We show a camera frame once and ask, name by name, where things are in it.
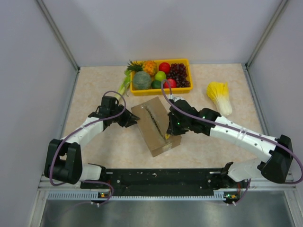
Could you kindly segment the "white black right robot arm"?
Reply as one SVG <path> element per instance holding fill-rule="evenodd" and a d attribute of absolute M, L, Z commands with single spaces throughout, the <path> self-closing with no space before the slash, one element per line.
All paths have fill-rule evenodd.
<path fill-rule="evenodd" d="M 167 134 L 181 135 L 188 131 L 226 140 L 253 155 L 255 159 L 225 165 L 221 171 L 221 182 L 232 187 L 248 178 L 264 177 L 274 183 L 285 183 L 293 160 L 291 139 L 258 134 L 232 123 L 219 112 L 209 108 L 197 111 L 181 97 L 170 100 L 169 127 Z"/>

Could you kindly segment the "brown cardboard express box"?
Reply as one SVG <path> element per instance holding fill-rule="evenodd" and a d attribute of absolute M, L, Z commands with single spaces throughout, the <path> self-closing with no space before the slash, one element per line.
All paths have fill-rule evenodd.
<path fill-rule="evenodd" d="M 181 144 L 181 136 L 170 136 L 165 139 L 169 126 L 168 112 L 158 97 L 131 108 L 143 139 L 153 157 L 169 151 Z"/>

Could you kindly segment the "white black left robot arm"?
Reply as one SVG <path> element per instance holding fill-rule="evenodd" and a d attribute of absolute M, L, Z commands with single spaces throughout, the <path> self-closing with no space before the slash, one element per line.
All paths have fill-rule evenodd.
<path fill-rule="evenodd" d="M 127 128 L 137 124 L 139 119 L 128 111 L 125 105 L 119 104 L 117 98 L 102 97 L 96 111 L 90 113 L 80 127 L 62 139 L 50 141 L 45 162 L 45 177 L 50 179 L 53 186 L 76 184 L 86 180 L 99 188 L 105 186 L 107 175 L 102 173 L 102 166 L 84 164 L 81 150 L 112 123 Z"/>

